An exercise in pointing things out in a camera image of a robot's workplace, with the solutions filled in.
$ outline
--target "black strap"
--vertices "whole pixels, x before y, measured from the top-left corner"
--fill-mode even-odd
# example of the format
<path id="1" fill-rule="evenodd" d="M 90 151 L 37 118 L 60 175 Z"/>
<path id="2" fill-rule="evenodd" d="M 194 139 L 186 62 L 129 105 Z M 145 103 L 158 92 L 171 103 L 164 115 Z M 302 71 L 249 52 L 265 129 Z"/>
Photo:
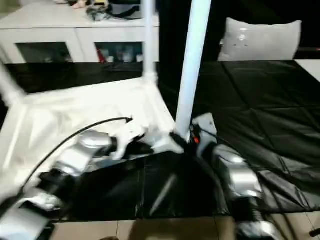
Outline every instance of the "black strap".
<path id="1" fill-rule="evenodd" d="M 107 10 L 107 14 L 110 15 L 113 18 L 119 18 L 119 19 L 124 19 L 127 17 L 130 17 L 131 15 L 133 15 L 135 12 L 140 11 L 140 7 L 139 6 L 133 6 L 132 8 L 130 8 L 128 11 L 124 11 L 122 13 L 119 14 L 113 14 L 112 13 L 112 6 L 109 5 L 109 8 Z"/>

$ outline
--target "floor tile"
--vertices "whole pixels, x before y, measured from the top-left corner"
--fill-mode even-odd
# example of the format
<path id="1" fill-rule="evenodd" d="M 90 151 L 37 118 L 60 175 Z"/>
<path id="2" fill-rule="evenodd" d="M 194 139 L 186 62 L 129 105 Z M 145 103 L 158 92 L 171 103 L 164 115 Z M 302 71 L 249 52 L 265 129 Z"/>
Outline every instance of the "floor tile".
<path id="1" fill-rule="evenodd" d="M 60 223 L 51 240 L 100 240 L 116 236 L 117 226 L 117 221 Z"/>
<path id="2" fill-rule="evenodd" d="M 307 216 L 312 224 L 314 229 L 320 228 L 320 211 L 308 212 Z"/>
<path id="3" fill-rule="evenodd" d="M 311 231 L 312 225 L 306 213 L 291 213 L 287 214 L 287 216 L 298 240 L 316 239 L 309 236 L 309 231 Z M 285 237 L 288 240 L 295 240 L 288 228 L 285 218 L 281 214 L 273 214 L 272 217 Z M 232 217 L 216 216 L 215 222 L 220 240 L 235 240 L 235 223 Z"/>
<path id="4" fill-rule="evenodd" d="M 313 229 L 309 218 L 305 212 L 303 213 L 290 213 L 286 215 L 288 217 L 289 222 L 293 228 L 294 234 L 296 235 L 296 239 L 298 240 L 312 240 L 316 238 L 312 238 L 309 235 L 309 232 Z M 288 224 L 285 220 L 285 217 L 282 214 L 273 214 L 273 219 L 277 223 L 277 227 L 282 230 L 283 234 L 287 237 L 288 240 L 295 240 L 293 234 L 288 227 Z"/>
<path id="5" fill-rule="evenodd" d="M 213 217 L 119 221 L 119 240 L 218 240 Z"/>
<path id="6" fill-rule="evenodd" d="M 216 216 L 215 224 L 219 240 L 235 240 L 235 222 L 230 216 Z"/>

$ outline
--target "white pole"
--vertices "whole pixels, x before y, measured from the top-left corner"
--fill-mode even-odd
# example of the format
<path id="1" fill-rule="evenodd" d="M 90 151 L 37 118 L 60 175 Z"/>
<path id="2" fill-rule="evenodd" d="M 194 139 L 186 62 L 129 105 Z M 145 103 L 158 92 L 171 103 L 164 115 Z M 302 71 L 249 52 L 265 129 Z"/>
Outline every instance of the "white pole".
<path id="1" fill-rule="evenodd" d="M 25 96 L 25 92 L 16 84 L 6 67 L 0 62 L 0 94 L 7 107 Z"/>
<path id="2" fill-rule="evenodd" d="M 176 131 L 183 138 L 187 138 L 191 122 L 210 8 L 211 0 L 193 0 L 191 4 L 178 109 L 175 120 Z"/>
<path id="3" fill-rule="evenodd" d="M 143 78 L 147 81 L 157 83 L 158 77 L 154 64 L 154 49 L 153 49 L 153 16 L 155 12 L 154 0 L 142 1 L 142 14 L 144 17 L 144 43 L 143 43 Z"/>

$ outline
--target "black wire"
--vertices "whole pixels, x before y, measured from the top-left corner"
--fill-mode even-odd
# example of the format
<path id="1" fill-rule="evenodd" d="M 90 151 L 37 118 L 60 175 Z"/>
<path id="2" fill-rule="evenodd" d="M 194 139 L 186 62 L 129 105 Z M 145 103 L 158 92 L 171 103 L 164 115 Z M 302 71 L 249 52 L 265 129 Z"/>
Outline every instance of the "black wire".
<path id="1" fill-rule="evenodd" d="M 224 142 L 225 144 L 229 145 L 229 147 L 231 147 L 231 148 L 233 148 L 234 150 L 236 150 L 237 152 L 239 152 L 229 141 L 225 140 L 223 137 L 220 137 L 220 136 L 218 136 L 218 135 L 216 135 L 216 134 L 214 134 L 214 133 L 212 133 L 212 132 L 209 132 L 209 131 L 201 128 L 200 126 L 198 126 L 198 127 L 199 127 L 199 129 L 200 129 L 201 131 L 203 131 L 204 133 L 209 134 L 210 136 L 212 136 L 212 137 L 214 137 L 214 138 L 216 138 L 216 139 Z M 259 178 L 260 178 L 260 179 L 262 178 L 262 175 L 261 175 L 260 172 L 255 171 L 255 170 L 253 169 L 253 167 L 251 167 L 251 169 L 254 171 L 254 173 L 255 173 L 256 175 L 259 175 Z M 271 189 L 269 189 L 269 190 L 270 190 L 270 192 L 271 192 L 271 194 L 272 194 L 272 196 L 273 196 L 273 198 L 274 198 L 274 200 L 275 200 L 278 208 L 281 210 L 281 212 L 284 212 L 285 210 L 284 210 L 281 202 L 279 201 L 278 196 L 277 196 L 273 191 L 271 191 Z M 284 217 L 285 223 L 286 223 L 287 227 L 289 228 L 289 231 L 290 231 L 293 239 L 294 239 L 294 240 L 298 240 L 297 234 L 296 234 L 296 232 L 295 232 L 295 230 L 294 230 L 294 227 L 292 226 L 290 220 L 288 219 L 288 216 L 287 216 L 285 213 L 281 213 L 281 215 Z M 283 230 L 280 228 L 279 224 L 274 220 L 274 218 L 273 218 L 272 216 L 271 216 L 271 219 L 272 219 L 272 221 L 273 221 L 274 223 L 276 223 L 275 226 L 276 226 L 277 229 L 279 230 L 280 234 L 281 234 L 285 239 L 288 239 L 288 237 L 285 236 Z"/>
<path id="2" fill-rule="evenodd" d="M 51 157 L 52 154 L 55 153 L 55 151 L 57 151 L 62 145 L 64 145 L 66 142 L 68 142 L 70 139 L 72 139 L 73 137 L 81 134 L 82 132 L 91 129 L 95 126 L 101 125 L 101 124 L 106 124 L 109 122 L 114 122 L 114 121 L 120 121 L 120 120 L 126 120 L 127 122 L 130 122 L 132 120 L 132 118 L 127 118 L 127 117 L 116 117 L 116 118 L 110 118 L 107 120 L 102 120 L 102 121 L 98 121 L 95 122 L 93 124 L 90 124 L 86 127 L 81 128 L 80 130 L 74 132 L 73 134 L 71 134 L 70 136 L 68 136 L 67 138 L 65 138 L 62 142 L 60 142 L 51 152 L 49 152 L 33 169 L 33 171 L 30 173 L 30 175 L 28 176 L 28 178 L 25 180 L 24 184 L 22 185 L 20 191 L 19 191 L 19 195 L 23 194 L 25 186 L 28 184 L 28 182 L 30 181 L 30 179 L 33 177 L 33 175 L 35 174 L 35 172 L 41 167 L 42 164 L 44 164 L 44 162 Z"/>

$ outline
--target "black mat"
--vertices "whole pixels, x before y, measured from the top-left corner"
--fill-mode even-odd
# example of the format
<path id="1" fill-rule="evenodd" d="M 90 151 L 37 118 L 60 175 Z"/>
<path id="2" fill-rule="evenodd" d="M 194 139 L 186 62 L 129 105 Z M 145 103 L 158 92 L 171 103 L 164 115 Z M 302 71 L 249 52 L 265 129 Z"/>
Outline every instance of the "black mat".
<path id="1" fill-rule="evenodd" d="M 141 76 L 139 64 L 8 65 L 35 93 Z M 180 82 L 159 89 L 174 116 Z M 259 172 L 270 213 L 320 210 L 320 84 L 294 61 L 204 63 L 194 117 L 211 112 L 218 134 Z M 169 191 L 156 205 L 164 186 Z M 71 221 L 228 214 L 215 186 L 190 157 L 171 152 L 86 176 Z"/>

